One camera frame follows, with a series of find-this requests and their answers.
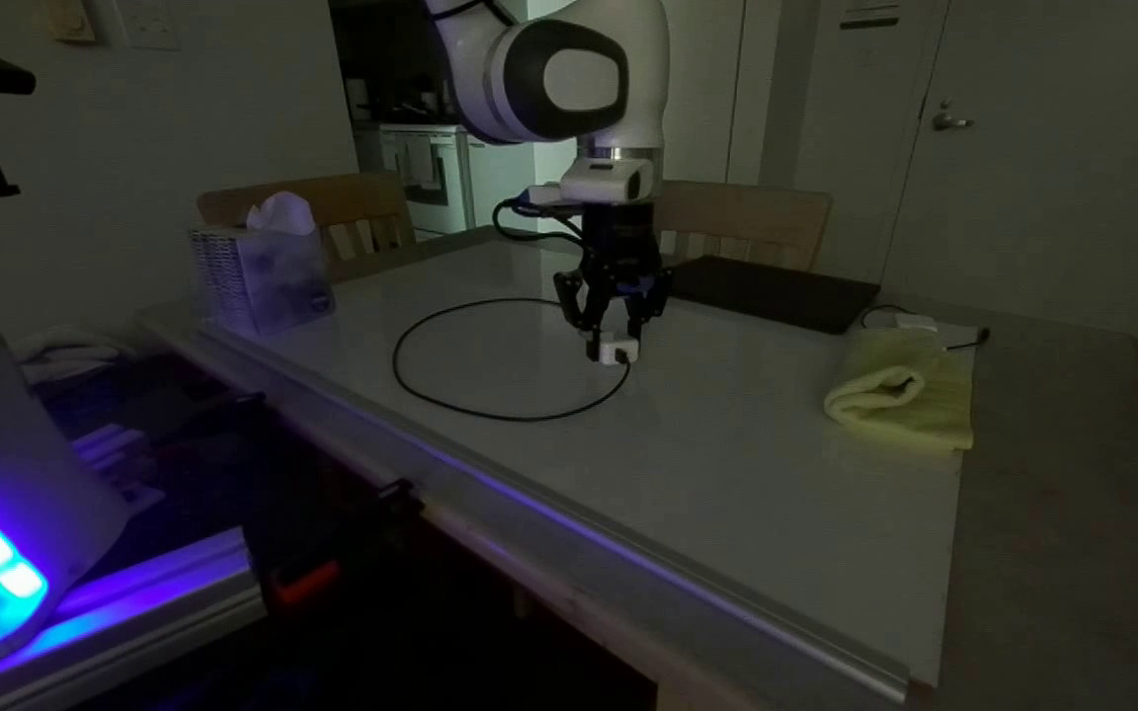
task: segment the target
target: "white table surface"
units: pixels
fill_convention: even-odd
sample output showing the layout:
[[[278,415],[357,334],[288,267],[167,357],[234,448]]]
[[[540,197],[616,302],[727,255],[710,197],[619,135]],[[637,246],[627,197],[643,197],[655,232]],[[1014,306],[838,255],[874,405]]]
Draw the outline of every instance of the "white table surface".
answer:
[[[352,282],[337,317],[279,335],[213,335],[570,515],[835,667],[931,684],[960,460],[838,430],[817,413],[838,335],[672,302],[643,334],[640,369],[602,413],[523,429],[399,390],[390,346],[410,319],[546,292],[566,267],[566,255],[492,243]],[[408,375],[503,413],[553,413],[616,379],[582,361],[553,307],[437,319],[410,342]]]

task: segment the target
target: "table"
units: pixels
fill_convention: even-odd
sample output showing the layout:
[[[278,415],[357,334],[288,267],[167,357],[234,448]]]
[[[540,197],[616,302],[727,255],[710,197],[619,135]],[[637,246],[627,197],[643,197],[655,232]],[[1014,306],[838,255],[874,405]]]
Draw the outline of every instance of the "table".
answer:
[[[782,642],[776,617],[759,617],[759,610],[776,613],[776,606],[768,610],[768,600],[752,600],[756,589],[727,587],[723,594],[698,587],[698,594],[686,594],[681,583],[715,583],[715,572],[695,572],[695,566],[672,560],[658,548],[653,555],[653,542],[624,537],[616,526],[590,510],[574,510],[574,504],[548,490],[515,487],[515,477],[487,477],[487,468],[492,464],[450,450],[450,444],[421,429],[427,418],[408,422],[408,413],[373,406],[373,401],[362,406],[359,401],[320,382],[320,371],[288,364],[292,348],[303,348],[308,342],[327,342],[333,348],[325,352],[337,352],[337,346],[344,346],[337,342],[338,334],[325,330],[278,348],[234,348],[237,342],[221,346],[201,335],[195,307],[159,307],[147,323],[168,348],[229,382],[267,390],[288,422],[366,477],[410,476],[431,504],[431,523],[492,560],[518,587],[535,589],[570,626],[653,675],[665,708],[888,708],[888,700],[902,700],[902,687],[910,684],[910,667],[896,667],[896,659],[874,659],[857,642],[844,645],[853,647],[853,667],[844,667],[844,656],[830,659],[826,647],[810,647],[810,630],[802,630],[810,626],[806,613],[777,617],[782,626],[797,626],[797,634]],[[658,330],[665,323],[649,335],[653,361],[658,361]],[[1114,496],[1108,510],[1090,508],[1108,504],[1110,487],[1138,496],[1138,348],[1129,342],[1026,319],[996,319],[992,330],[996,342],[982,348],[976,375],[979,450],[967,460],[960,496],[946,684],[942,692],[914,692],[910,704],[976,708],[982,700],[1073,700],[1084,684],[1098,692],[1138,692],[1138,626],[1129,626],[1138,619],[1138,587],[1090,589],[1046,568],[1067,560],[1087,566],[1084,572],[1096,577],[1129,577],[1125,560],[1102,559],[1067,526],[1098,530],[1129,523],[1119,542],[1138,548],[1138,498],[1129,508]],[[931,477],[923,477],[938,504],[942,487],[931,483],[942,483],[942,464],[927,468],[938,468],[927,471]],[[1039,510],[1034,487],[1059,487],[1054,498],[1046,498],[1046,510]],[[1071,600],[1090,600],[1090,617],[1123,613],[1129,637],[1096,637],[1087,619],[1067,617],[1073,613]],[[1051,667],[1054,659],[1090,675],[1059,675]]]

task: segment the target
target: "cable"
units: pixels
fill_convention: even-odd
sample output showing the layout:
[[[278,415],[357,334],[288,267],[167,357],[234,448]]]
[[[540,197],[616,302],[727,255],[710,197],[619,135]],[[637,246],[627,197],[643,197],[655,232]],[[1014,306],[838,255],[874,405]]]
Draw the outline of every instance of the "cable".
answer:
[[[427,330],[427,323],[435,323],[435,319],[442,319],[442,317],[450,317],[450,311],[492,307],[492,306],[562,307],[556,302],[540,302],[540,298],[492,298],[492,302],[466,302],[466,306],[437,307],[437,311],[431,311],[431,317],[421,317],[421,319],[413,319],[413,323],[402,330],[402,335],[399,335],[399,346],[394,346],[394,352],[390,352],[390,375],[399,379],[399,386],[402,386],[408,394],[421,401],[421,405],[435,405],[435,406],[442,406],[442,413],[457,413],[457,415],[470,415],[470,418],[492,418],[492,422],[553,422],[553,418],[574,418],[574,415],[583,415],[583,413],[607,405],[607,401],[627,382],[631,364],[619,364],[619,379],[616,379],[604,394],[595,394],[595,401],[590,401],[590,405],[575,405],[575,406],[566,406],[566,413],[540,413],[540,415],[511,415],[511,413],[482,413],[482,406],[450,405],[450,401],[442,401],[442,394],[417,390],[417,386],[402,375],[402,348],[408,348],[408,342],[410,342],[417,330]]]
[[[518,214],[518,218],[553,218],[553,223],[562,223],[566,224],[566,232],[518,232],[518,231],[506,231],[503,224],[503,214]],[[499,238],[506,238],[506,243],[570,243],[570,246],[582,246],[582,231],[570,223],[574,218],[574,210],[539,210],[539,207],[531,207],[524,197],[506,197],[506,203],[499,203],[492,210],[490,210],[490,224],[492,224],[492,232]]]

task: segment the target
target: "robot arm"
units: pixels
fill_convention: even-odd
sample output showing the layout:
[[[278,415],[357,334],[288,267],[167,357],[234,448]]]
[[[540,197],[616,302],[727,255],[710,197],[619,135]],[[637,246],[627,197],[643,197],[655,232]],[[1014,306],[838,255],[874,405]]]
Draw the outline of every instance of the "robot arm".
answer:
[[[454,103],[490,142],[575,138],[575,164],[540,207],[582,210],[582,268],[556,272],[566,319],[607,361],[602,319],[627,307],[627,346],[665,311],[668,278],[653,232],[668,19],[658,0],[575,0],[515,26],[492,0],[427,0],[437,26]]]

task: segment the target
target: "yellow cloth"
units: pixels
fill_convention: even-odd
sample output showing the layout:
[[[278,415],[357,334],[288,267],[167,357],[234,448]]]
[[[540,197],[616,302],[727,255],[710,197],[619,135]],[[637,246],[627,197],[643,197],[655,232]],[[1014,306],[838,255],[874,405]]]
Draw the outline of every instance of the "yellow cloth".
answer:
[[[973,450],[973,364],[938,334],[863,330],[822,401],[843,429],[915,450]]]

